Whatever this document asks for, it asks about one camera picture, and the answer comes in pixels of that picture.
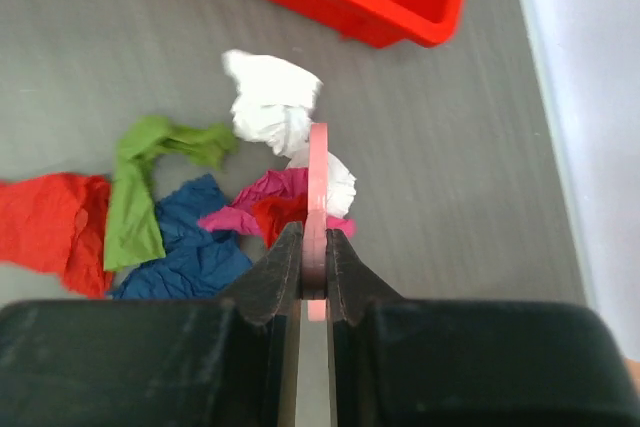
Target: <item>magenta cloth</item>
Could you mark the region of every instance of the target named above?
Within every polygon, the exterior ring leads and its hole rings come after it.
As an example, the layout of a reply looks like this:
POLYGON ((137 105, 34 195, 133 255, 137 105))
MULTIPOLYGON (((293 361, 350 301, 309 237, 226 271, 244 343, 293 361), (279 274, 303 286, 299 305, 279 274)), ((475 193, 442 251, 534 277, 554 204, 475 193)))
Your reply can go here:
MULTIPOLYGON (((267 170, 256 183, 244 189, 231 205, 225 206, 198 221, 209 232, 235 230, 241 235, 262 235, 251 206, 267 197, 278 196, 293 199, 306 194, 309 187, 309 169, 267 170)), ((353 237, 356 223, 352 219, 327 217, 327 229, 337 229, 347 237, 353 237)))

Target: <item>cloth pile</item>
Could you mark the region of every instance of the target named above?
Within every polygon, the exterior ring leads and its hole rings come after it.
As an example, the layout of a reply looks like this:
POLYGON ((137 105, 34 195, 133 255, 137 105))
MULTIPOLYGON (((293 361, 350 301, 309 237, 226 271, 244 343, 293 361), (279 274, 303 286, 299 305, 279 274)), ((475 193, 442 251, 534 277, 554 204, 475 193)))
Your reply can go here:
MULTIPOLYGON (((112 184, 71 173, 0 182, 0 261, 55 274, 67 289, 90 298, 211 298, 251 267, 238 234, 259 235, 270 248, 288 222, 305 222, 310 116, 322 83, 267 55, 232 50, 223 64, 238 91, 233 130, 145 116, 118 142, 112 184), (230 204, 211 175, 154 203, 159 155, 180 153, 220 169, 238 148, 236 136, 289 157, 287 168, 268 170, 230 204), (111 290, 114 272, 137 264, 111 290)), ((331 154, 328 168, 327 227, 352 236, 355 222, 344 217, 356 179, 331 154)))

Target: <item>red cloth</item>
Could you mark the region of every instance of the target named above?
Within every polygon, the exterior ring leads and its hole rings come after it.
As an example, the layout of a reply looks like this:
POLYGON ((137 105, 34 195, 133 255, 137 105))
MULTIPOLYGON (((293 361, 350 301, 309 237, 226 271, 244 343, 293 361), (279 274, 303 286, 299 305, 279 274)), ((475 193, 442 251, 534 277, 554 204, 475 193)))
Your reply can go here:
POLYGON ((293 199, 267 197, 253 204, 251 211, 260 227, 264 243, 270 249, 289 222, 306 222, 307 194, 293 199))
POLYGON ((102 269, 110 192, 104 177, 68 173, 0 183, 0 260, 104 297, 113 280, 102 269))

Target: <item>gray floor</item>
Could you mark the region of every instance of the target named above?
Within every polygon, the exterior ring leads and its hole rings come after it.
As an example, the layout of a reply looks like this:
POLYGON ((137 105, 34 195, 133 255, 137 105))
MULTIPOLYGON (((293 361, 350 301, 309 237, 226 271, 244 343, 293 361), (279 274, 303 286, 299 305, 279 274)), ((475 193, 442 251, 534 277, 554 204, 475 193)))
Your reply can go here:
MULTIPOLYGON (((265 0, 0 0, 0 178, 109 172, 145 113, 229 121, 230 48, 322 79, 316 119, 358 178, 353 244, 401 293, 584 302, 518 0, 467 0, 450 44, 384 51, 265 0)), ((281 166, 244 144, 216 177, 233 196, 281 166)), ((199 172, 163 159, 157 194, 199 172)), ((0 302, 64 295, 0 266, 0 302)), ((328 425, 323 327, 303 335, 301 425, 328 425)))

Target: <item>blue cloth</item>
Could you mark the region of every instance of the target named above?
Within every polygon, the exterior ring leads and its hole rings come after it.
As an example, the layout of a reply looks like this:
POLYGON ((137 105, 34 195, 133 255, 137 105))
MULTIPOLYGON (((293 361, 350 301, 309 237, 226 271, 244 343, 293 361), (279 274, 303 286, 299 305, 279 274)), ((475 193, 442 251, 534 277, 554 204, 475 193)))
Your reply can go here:
POLYGON ((235 232, 207 232, 198 219, 227 205, 211 175, 186 182, 156 203, 167 256, 140 264, 112 292, 114 299, 211 298, 251 267, 235 232))

